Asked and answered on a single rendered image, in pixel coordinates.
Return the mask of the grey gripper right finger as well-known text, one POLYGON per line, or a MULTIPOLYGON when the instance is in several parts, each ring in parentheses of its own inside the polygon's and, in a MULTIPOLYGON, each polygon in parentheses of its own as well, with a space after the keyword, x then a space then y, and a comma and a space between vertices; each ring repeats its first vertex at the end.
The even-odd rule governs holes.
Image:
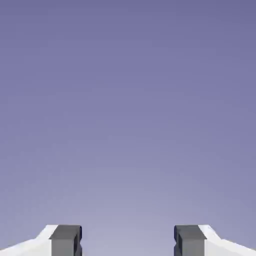
POLYGON ((256 256, 256 249, 222 239, 208 224, 175 225, 173 231, 173 256, 256 256))

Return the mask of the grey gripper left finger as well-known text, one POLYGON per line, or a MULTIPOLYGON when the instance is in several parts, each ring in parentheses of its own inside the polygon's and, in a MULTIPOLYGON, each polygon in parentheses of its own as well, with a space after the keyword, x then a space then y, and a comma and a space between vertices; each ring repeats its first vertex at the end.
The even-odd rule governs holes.
POLYGON ((83 228, 73 224, 48 224, 33 239, 0 249, 0 256, 83 256, 83 228))

